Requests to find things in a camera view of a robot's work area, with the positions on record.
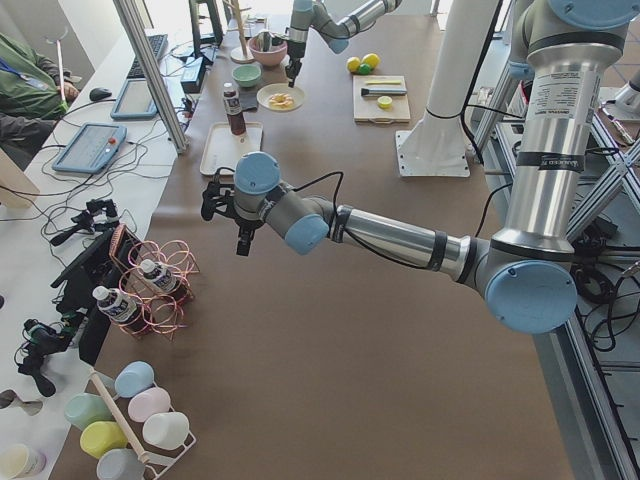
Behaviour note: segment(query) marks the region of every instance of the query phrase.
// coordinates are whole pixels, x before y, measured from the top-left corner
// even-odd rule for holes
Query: person
[[[0,145],[35,155],[78,96],[71,72],[60,79],[58,66],[33,48],[0,33]]]

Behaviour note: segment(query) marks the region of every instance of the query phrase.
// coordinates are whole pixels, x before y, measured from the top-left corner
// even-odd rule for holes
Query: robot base
[[[457,119],[420,120],[413,130],[396,132],[398,168],[402,177],[468,177],[465,144]]]

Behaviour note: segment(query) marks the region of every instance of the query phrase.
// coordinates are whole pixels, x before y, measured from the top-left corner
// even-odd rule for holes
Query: white pillar
[[[400,175],[469,176],[458,114],[498,3],[454,0],[424,116],[413,130],[396,132]]]

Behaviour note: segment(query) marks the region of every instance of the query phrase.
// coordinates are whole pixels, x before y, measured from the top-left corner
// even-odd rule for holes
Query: green lime
[[[372,70],[371,65],[361,63],[358,67],[358,75],[369,75]]]

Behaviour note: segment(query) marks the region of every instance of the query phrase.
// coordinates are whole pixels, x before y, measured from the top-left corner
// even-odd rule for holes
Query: white sticker
[[[536,78],[529,108],[534,118],[589,121],[597,102],[600,76],[593,71],[559,72]]]

